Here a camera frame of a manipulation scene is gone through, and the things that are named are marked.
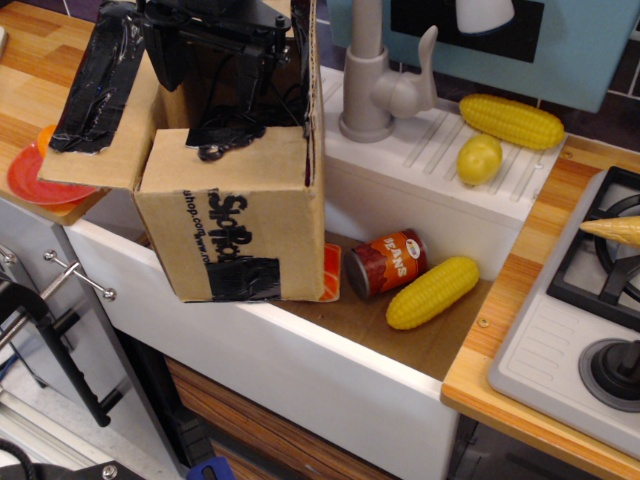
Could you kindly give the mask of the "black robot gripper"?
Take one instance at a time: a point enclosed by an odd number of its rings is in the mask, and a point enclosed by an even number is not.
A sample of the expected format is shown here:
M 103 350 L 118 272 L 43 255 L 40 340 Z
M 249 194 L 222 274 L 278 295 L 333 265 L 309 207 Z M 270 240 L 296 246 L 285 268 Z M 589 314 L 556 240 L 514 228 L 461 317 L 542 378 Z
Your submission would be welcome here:
M 237 98 L 250 113 L 270 72 L 270 57 L 287 54 L 291 20 L 263 1 L 138 1 L 147 55 L 158 82 L 175 91 L 193 68 L 188 42 L 241 53 Z

